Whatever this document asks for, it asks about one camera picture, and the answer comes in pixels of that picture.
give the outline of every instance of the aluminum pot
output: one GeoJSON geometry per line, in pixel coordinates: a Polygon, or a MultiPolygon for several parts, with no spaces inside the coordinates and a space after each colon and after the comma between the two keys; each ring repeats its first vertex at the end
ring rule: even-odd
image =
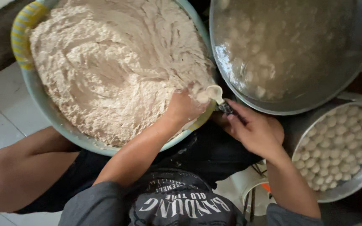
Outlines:
{"type": "MultiPolygon", "coordinates": [[[[298,150],[301,140],[306,136],[307,132],[320,121],[321,117],[325,116],[330,110],[344,105],[362,107],[362,102],[342,102],[341,100],[336,100],[316,110],[311,110],[297,116],[289,116],[281,119],[281,123],[285,130],[285,140],[283,145],[289,155],[291,157],[293,156],[293,154],[298,150]]],[[[348,197],[361,188],[362,168],[352,177],[350,181],[325,192],[317,191],[316,195],[319,203],[329,203],[348,197]]]]}
{"type": "Polygon", "coordinates": [[[242,94],[229,81],[227,75],[227,65],[222,65],[222,61],[216,53],[216,37],[214,37],[214,17],[221,15],[219,3],[221,1],[211,1],[210,6],[210,38],[214,58],[219,67],[220,73],[234,94],[250,107],[272,115],[289,116],[303,113],[315,109],[324,103],[338,96],[341,99],[362,101],[362,95],[341,93],[358,75],[362,72],[362,1],[356,1],[356,12],[354,25],[349,37],[349,47],[332,73],[321,81],[321,85],[308,85],[308,92],[294,99],[284,99],[278,102],[264,102],[255,100],[242,94]]]}

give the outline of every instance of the forearm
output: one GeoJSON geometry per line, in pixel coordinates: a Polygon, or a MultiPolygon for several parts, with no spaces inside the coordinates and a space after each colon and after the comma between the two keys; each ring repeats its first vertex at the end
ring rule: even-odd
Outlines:
{"type": "Polygon", "coordinates": [[[94,184],[115,181],[127,187],[150,167],[160,149],[183,125],[163,116],[116,153],[100,172],[94,184]]]}
{"type": "Polygon", "coordinates": [[[315,193],[282,149],[275,160],[267,160],[269,185],[283,208],[312,218],[321,218],[315,193]]]}

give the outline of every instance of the lap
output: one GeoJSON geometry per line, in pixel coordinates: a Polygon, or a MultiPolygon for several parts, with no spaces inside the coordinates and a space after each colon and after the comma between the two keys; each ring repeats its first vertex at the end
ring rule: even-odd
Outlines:
{"type": "MultiPolygon", "coordinates": [[[[60,179],[42,196],[16,213],[58,212],[77,193],[92,186],[110,157],[82,150],[60,179]]],[[[179,168],[199,175],[216,188],[216,181],[242,171],[261,158],[220,126],[209,121],[174,147],[159,153],[152,167],[179,168]]]]}

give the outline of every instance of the left hand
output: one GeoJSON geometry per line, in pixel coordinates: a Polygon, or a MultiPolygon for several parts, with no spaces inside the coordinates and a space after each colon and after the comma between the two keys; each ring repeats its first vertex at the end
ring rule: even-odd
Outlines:
{"type": "Polygon", "coordinates": [[[204,113],[208,104],[209,102],[201,104],[191,99],[188,89],[176,90],[163,117],[167,117],[175,123],[184,126],[204,113]]]}

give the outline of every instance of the finger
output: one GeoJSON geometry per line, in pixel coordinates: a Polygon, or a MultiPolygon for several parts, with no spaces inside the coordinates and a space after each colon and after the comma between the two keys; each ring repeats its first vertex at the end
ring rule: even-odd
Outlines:
{"type": "Polygon", "coordinates": [[[240,105],[233,100],[230,99],[225,99],[225,100],[239,115],[247,119],[247,121],[252,121],[252,119],[258,117],[258,113],[254,112],[254,110],[244,107],[243,105],[240,105]]]}
{"type": "Polygon", "coordinates": [[[239,136],[241,133],[245,132],[247,129],[243,125],[243,123],[238,119],[235,115],[228,115],[227,119],[234,130],[234,132],[239,136]]]}

